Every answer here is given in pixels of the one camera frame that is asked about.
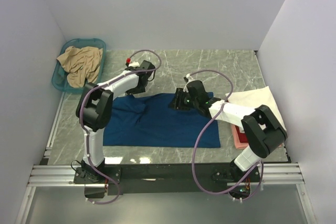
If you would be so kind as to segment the blue t-shirt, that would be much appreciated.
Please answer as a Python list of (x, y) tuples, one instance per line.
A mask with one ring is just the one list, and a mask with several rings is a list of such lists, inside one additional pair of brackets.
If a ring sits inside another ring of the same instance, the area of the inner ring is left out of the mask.
[(172, 93), (113, 101), (111, 119), (103, 133), (105, 146), (194, 147), (209, 119), (195, 109), (169, 108)]

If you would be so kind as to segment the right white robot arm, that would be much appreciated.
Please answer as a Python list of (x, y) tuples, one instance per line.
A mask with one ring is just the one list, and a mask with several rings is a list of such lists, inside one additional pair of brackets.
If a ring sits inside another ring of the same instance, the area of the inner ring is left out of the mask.
[(169, 108), (195, 109), (203, 117), (225, 121), (244, 130), (248, 146), (227, 165), (224, 173), (219, 173), (226, 182), (243, 181), (253, 165), (266, 158), (288, 137), (268, 106), (262, 104), (251, 108), (229, 103), (206, 92), (200, 80), (187, 83), (184, 89), (177, 88)]

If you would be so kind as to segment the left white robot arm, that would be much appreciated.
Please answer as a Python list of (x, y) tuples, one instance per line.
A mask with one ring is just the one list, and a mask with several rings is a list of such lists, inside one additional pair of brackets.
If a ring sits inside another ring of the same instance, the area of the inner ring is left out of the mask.
[(123, 94), (145, 92), (150, 76), (158, 68), (149, 61), (131, 63), (116, 77), (102, 83), (87, 83), (83, 89), (76, 116), (83, 130), (85, 150), (81, 172), (93, 183), (99, 183), (107, 175), (104, 170), (103, 133), (110, 121), (113, 101)]

